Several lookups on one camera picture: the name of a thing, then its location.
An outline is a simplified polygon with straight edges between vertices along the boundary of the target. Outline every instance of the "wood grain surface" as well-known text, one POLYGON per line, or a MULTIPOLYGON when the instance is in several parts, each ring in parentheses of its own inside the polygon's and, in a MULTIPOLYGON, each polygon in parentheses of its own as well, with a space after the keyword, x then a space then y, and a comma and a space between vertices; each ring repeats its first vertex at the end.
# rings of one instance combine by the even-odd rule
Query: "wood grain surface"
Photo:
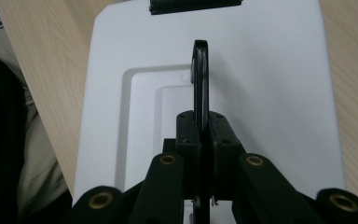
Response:
MULTIPOLYGON (((0 17, 70 190, 92 26, 112 3, 0 0, 0 17)), ((358 1, 321 0, 321 6, 348 191, 358 195, 358 1)))

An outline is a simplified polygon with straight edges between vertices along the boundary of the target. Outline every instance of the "white plastic tray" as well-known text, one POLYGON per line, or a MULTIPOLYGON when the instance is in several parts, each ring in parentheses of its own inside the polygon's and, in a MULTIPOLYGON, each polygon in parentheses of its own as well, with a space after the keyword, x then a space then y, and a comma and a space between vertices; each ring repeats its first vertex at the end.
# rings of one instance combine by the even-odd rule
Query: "white plastic tray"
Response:
POLYGON ((145 178, 175 117, 192 109, 193 44, 209 44, 210 108, 245 149, 268 157, 295 186, 345 189, 337 117, 317 0, 248 0, 239 7, 151 16, 149 1, 96 19, 74 203, 100 186, 145 178))

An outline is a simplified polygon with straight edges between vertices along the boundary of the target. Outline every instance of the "screw hole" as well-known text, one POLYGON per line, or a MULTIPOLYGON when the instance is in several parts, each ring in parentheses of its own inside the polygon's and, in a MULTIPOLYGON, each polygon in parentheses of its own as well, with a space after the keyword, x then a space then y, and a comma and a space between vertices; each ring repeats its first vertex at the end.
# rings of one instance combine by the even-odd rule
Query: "screw hole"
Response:
POLYGON ((191 143, 191 139, 185 138, 182 140, 183 143, 189 144, 191 143))
POLYGON ((92 209, 105 208, 113 201, 112 193, 108 191, 96 193, 89 199, 89 207, 92 209))
POLYGON ((162 156, 159 158, 159 161, 164 165, 171 165, 174 162, 176 162, 176 158, 174 156, 168 155, 168 156, 162 156))
POLYGON ((249 157, 246 158, 246 161, 249 164, 254 165, 254 166, 260 166, 260 165, 264 164, 263 159, 261 159, 258 156, 249 156, 249 157))
POLYGON ((358 205, 352 199, 348 198, 342 194, 332 194, 329 197, 330 202, 332 202, 338 208, 345 210, 347 212, 357 212, 358 205))

